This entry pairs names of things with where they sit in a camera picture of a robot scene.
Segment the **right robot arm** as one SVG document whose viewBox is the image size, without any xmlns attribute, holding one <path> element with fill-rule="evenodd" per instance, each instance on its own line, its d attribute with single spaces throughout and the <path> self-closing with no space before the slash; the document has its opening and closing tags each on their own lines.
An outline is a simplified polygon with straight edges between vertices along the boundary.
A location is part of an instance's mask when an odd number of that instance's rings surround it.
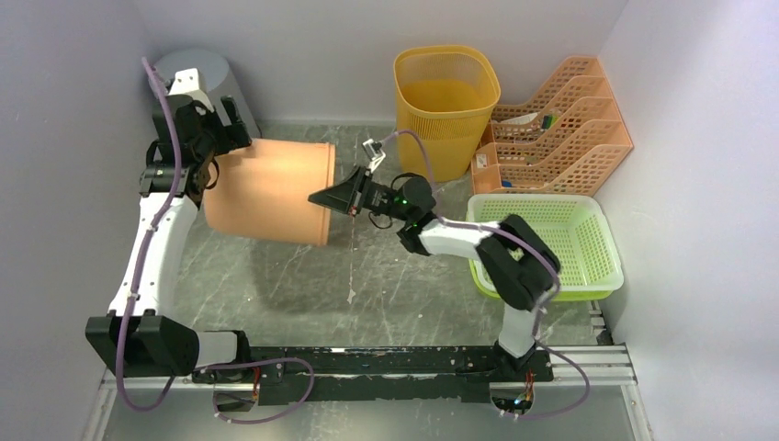
<svg viewBox="0 0 779 441">
<path fill-rule="evenodd" d="M 397 235 L 411 254 L 481 263 L 504 304 L 494 345 L 496 369 L 504 379 L 520 379 L 538 347 L 542 310 L 560 290 L 559 259 L 522 217 L 450 220 L 435 214 L 436 199 L 427 179 L 413 173 L 399 178 L 399 187 L 381 185 L 371 171 L 358 166 L 344 181 L 311 193 L 308 201 L 352 217 L 365 211 L 400 221 Z"/>
</svg>

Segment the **large grey plastic bucket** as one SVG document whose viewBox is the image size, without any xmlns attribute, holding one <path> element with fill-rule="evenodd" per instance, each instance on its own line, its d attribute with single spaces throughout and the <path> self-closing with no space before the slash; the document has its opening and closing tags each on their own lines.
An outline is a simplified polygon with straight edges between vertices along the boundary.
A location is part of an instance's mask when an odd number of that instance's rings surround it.
<svg viewBox="0 0 779 441">
<path fill-rule="evenodd" d="M 230 95 L 235 99 L 241 118 L 251 137 L 256 139 L 262 137 L 227 59 L 217 52 L 197 48 L 173 51 L 163 56 L 153 67 L 163 80 L 167 91 L 177 71 L 197 68 L 205 80 L 208 96 L 215 111 L 220 116 L 221 122 L 223 123 L 224 114 L 220 98 Z"/>
</svg>

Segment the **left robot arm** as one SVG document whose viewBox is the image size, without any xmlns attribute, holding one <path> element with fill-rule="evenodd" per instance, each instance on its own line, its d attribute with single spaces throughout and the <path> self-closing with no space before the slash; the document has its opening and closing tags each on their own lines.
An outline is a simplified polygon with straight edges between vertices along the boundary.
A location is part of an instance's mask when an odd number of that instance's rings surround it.
<svg viewBox="0 0 779 441">
<path fill-rule="evenodd" d="M 232 96 L 220 102 L 229 118 L 187 95 L 168 96 L 170 117 L 152 109 L 157 138 L 140 178 L 140 216 L 130 261 L 103 316 L 85 337 L 116 377 L 180 377 L 217 364 L 233 382 L 254 370 L 254 356 L 232 332 L 198 333 L 170 318 L 186 237 L 206 191 L 219 178 L 217 157 L 251 144 Z"/>
</svg>

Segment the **orange plastic bucket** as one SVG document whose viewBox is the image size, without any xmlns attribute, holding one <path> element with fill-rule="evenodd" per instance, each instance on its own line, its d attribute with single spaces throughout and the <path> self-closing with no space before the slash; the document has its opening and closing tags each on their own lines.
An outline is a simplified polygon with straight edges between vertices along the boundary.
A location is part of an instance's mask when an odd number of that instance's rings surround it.
<svg viewBox="0 0 779 441">
<path fill-rule="evenodd" d="M 335 145 L 254 139 L 216 158 L 203 198 L 208 226 L 256 240 L 324 246 L 331 211 L 308 201 L 334 184 Z"/>
</svg>

